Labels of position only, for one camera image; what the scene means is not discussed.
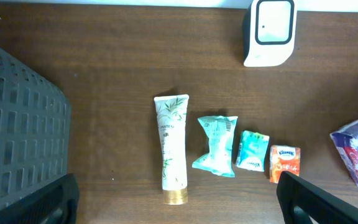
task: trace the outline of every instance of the white background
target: white background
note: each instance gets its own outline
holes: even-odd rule
[[[117,4],[133,6],[184,6],[248,8],[252,0],[0,0],[4,2],[43,2],[76,4]],[[358,0],[298,0],[301,11],[358,12]]]

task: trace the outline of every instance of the small orange carton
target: small orange carton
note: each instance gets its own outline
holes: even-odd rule
[[[289,171],[299,176],[301,149],[290,146],[272,146],[270,148],[270,181],[278,183],[281,173]]]

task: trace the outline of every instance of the perforated plastic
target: perforated plastic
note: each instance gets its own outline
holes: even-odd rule
[[[0,209],[66,174],[70,114],[61,90],[0,49]]]

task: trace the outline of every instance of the tube cap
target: tube cap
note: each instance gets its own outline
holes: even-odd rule
[[[187,188],[181,190],[163,190],[164,203],[167,205],[181,205],[187,203]]]

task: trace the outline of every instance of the white tube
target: white tube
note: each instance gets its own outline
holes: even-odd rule
[[[155,97],[162,150],[164,203],[187,203],[185,126],[188,95]]]

